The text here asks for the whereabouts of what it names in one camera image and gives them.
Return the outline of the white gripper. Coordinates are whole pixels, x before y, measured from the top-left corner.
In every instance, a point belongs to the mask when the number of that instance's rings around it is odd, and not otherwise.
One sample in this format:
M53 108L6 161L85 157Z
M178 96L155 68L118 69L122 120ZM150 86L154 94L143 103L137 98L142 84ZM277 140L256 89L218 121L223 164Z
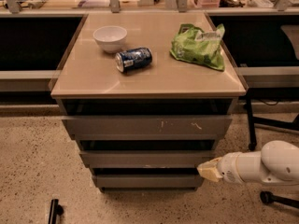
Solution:
M239 156L240 152L228 153L223 157L201 163L197 170L201 177L212 182L219 182L223 178L228 183L243 184L244 181L236 166Z

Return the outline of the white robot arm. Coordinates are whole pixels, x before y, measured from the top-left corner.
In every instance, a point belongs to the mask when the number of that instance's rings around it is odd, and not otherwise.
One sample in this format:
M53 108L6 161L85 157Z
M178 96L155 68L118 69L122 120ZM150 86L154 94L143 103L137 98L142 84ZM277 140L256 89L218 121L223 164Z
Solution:
M219 182L262 185L299 184L299 147L285 141L266 143L260 151L231 152L197 166L201 177Z

